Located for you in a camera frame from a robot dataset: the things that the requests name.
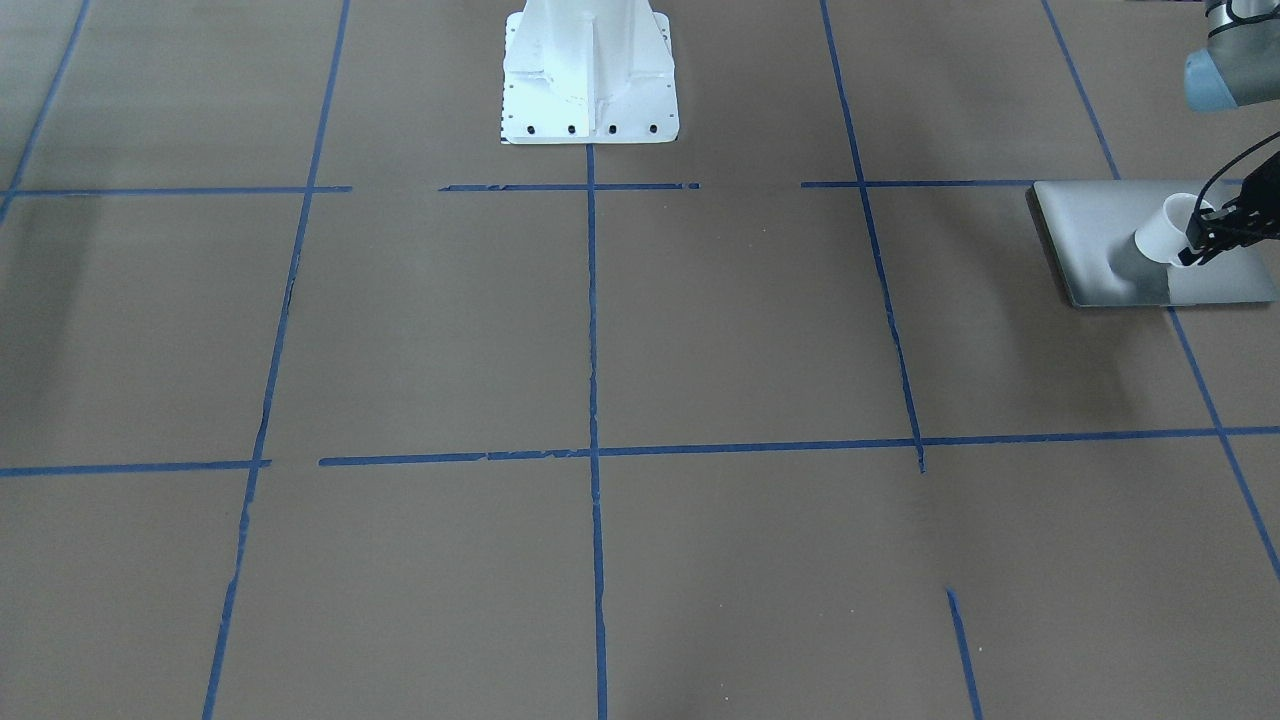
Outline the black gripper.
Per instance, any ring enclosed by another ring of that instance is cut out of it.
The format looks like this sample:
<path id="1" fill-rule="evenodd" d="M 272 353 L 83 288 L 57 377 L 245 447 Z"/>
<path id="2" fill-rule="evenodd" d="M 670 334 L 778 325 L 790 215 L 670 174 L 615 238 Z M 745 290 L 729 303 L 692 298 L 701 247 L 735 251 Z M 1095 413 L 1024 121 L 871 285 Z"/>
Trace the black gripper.
<path id="1" fill-rule="evenodd" d="M 1179 266 L 1204 265 L 1245 245 L 1245 234 L 1253 240 L 1277 240 L 1279 204 L 1277 200 L 1242 200 L 1240 206 L 1226 202 L 1219 208 L 1202 202 L 1197 209 L 1197 224 L 1201 228 L 1187 231 L 1188 245 L 1178 254 Z"/>

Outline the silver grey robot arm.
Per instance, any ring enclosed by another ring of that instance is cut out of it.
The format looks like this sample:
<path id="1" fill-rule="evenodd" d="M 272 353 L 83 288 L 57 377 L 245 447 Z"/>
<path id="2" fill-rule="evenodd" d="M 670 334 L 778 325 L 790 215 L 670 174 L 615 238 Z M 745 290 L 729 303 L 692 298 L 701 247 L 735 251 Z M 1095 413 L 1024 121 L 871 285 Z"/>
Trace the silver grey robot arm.
<path id="1" fill-rule="evenodd" d="M 1279 19 L 1276 1 L 1204 1 L 1206 46 L 1188 56 L 1184 90 L 1194 111 L 1226 111 L 1276 101 Z M 1277 238 L 1277 154 L 1254 168 L 1239 195 L 1219 210 L 1197 210 L 1187 227 L 1183 266 L 1204 265 L 1234 249 Z"/>

